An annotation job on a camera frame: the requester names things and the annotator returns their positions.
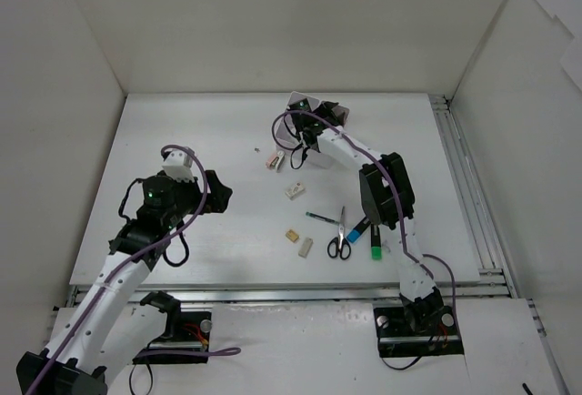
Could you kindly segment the green pen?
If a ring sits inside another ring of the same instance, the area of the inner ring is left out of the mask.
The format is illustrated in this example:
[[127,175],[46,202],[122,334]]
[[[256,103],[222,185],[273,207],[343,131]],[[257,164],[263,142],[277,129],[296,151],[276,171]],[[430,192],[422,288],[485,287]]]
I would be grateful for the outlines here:
[[339,222],[337,220],[334,220],[332,218],[327,218],[327,217],[324,217],[324,216],[321,216],[321,215],[318,215],[318,214],[315,214],[312,212],[308,212],[308,211],[306,212],[306,216],[309,218],[313,218],[315,220],[319,220],[319,221],[326,222],[326,223],[333,224],[333,225],[339,224]]

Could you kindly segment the blue highlighter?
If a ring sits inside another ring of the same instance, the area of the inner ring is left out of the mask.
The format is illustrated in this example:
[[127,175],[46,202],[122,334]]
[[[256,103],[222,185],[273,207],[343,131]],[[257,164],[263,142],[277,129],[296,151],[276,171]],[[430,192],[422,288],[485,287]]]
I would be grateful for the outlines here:
[[361,219],[347,234],[346,239],[350,244],[356,243],[371,225],[367,217]]

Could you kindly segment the green highlighter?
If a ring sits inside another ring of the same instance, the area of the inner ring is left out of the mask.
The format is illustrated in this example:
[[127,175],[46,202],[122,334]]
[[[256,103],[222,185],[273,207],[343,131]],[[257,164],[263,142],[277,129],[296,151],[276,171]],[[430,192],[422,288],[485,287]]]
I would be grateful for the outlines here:
[[379,226],[372,224],[370,226],[370,249],[373,260],[382,259],[382,241]]

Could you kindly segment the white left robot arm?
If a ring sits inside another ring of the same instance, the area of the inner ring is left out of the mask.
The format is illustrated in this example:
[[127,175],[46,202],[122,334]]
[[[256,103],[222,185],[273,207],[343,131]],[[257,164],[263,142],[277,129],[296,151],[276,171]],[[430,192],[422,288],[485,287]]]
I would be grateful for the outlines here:
[[24,394],[105,394],[121,371],[154,339],[182,328],[181,303],[163,292],[145,296],[134,316],[120,316],[163,256],[185,218],[226,211],[233,191],[216,172],[176,180],[161,171],[139,179],[143,205],[110,242],[104,266],[63,330],[16,366]]

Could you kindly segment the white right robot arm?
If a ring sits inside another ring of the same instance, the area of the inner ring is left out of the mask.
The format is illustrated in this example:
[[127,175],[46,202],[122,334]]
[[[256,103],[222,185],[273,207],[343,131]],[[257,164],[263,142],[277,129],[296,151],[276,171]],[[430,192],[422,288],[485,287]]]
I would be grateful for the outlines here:
[[357,172],[365,218],[386,230],[380,247],[396,264],[404,325],[415,334],[423,333],[438,324],[445,304],[414,235],[416,198],[404,159],[398,153],[379,153],[351,137],[338,108],[335,102],[312,108],[307,97],[289,103],[277,119],[296,144],[276,144],[289,152],[299,150],[303,160],[325,156]]

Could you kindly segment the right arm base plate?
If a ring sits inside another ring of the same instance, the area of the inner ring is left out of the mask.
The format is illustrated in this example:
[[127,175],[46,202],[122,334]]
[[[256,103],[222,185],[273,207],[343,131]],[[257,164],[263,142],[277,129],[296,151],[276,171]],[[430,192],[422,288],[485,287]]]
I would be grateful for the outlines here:
[[450,306],[445,306],[426,328],[413,331],[404,309],[374,307],[377,350],[381,359],[416,359],[463,355],[463,341]]

